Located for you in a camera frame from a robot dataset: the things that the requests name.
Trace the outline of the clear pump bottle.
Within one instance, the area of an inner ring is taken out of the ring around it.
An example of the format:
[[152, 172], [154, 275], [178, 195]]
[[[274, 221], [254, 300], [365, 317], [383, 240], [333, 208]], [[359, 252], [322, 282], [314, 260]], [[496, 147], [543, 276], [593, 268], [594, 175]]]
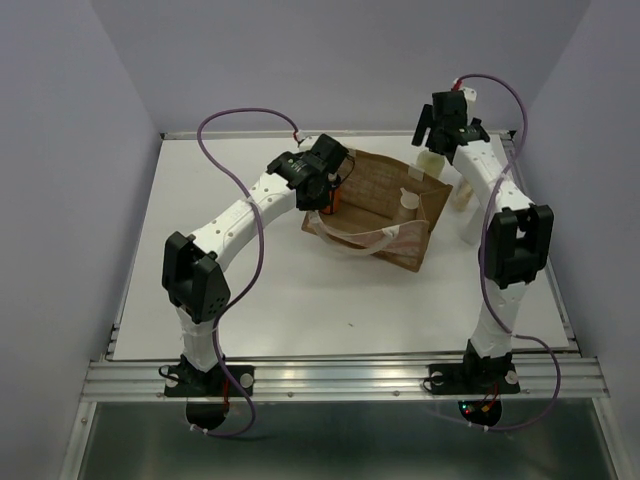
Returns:
[[402, 223], [413, 221], [416, 218], [420, 197], [405, 188], [401, 188], [400, 192], [397, 218]]

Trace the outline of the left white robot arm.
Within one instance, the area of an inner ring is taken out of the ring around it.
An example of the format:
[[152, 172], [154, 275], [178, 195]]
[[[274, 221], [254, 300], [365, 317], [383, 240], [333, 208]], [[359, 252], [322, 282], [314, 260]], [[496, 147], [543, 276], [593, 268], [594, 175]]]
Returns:
[[217, 218], [165, 242], [162, 286], [179, 312], [188, 382], [199, 393], [215, 392], [223, 371], [213, 348], [214, 321], [230, 303], [224, 272], [237, 254], [279, 216], [293, 210], [322, 210], [331, 182], [350, 157], [348, 148], [322, 134], [310, 148], [285, 151], [247, 189], [248, 194]]

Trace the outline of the green pump bottle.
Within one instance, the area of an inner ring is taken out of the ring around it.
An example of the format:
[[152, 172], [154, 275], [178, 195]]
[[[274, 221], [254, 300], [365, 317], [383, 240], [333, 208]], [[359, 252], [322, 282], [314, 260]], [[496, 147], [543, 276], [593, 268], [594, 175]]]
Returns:
[[430, 150], [423, 150], [419, 153], [416, 165], [427, 175], [439, 178], [445, 165], [446, 158]]

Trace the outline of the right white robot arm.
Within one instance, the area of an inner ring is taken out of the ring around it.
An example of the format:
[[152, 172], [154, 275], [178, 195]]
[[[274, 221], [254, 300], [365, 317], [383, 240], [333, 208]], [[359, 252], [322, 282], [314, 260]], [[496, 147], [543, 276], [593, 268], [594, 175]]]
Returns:
[[511, 363], [520, 304], [547, 263], [554, 214], [536, 205], [500, 163], [481, 121], [469, 117], [475, 93], [462, 88], [437, 92], [423, 106], [414, 146], [444, 156], [476, 195], [483, 213], [478, 262], [483, 305], [468, 342], [460, 378], [482, 390]]

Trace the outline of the brown burlap canvas bag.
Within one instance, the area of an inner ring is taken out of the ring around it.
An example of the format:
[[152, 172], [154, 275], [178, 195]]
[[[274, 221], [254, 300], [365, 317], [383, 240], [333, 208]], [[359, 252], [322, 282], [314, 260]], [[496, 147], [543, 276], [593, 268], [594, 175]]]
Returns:
[[[345, 181], [338, 211], [308, 212], [301, 229], [346, 254], [419, 271], [452, 186], [392, 157], [353, 148], [349, 155], [339, 169]], [[401, 188], [420, 197], [416, 218], [404, 223], [397, 218]]]

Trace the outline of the amber liquid clear bottle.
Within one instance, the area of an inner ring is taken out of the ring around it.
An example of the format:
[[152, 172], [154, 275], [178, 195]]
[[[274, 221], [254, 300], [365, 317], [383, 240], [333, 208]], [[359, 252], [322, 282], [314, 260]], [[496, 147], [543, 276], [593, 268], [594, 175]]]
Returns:
[[458, 211], [464, 211], [473, 195], [474, 191], [470, 183], [466, 179], [461, 178], [452, 199], [453, 207]]

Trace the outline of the white bottle black cap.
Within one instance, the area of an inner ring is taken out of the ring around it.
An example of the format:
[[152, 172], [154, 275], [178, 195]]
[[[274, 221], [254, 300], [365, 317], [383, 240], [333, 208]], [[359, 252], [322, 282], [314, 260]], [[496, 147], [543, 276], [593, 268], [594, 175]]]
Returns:
[[485, 210], [479, 206], [460, 234], [461, 239], [470, 246], [475, 246], [480, 242], [483, 232], [484, 215]]

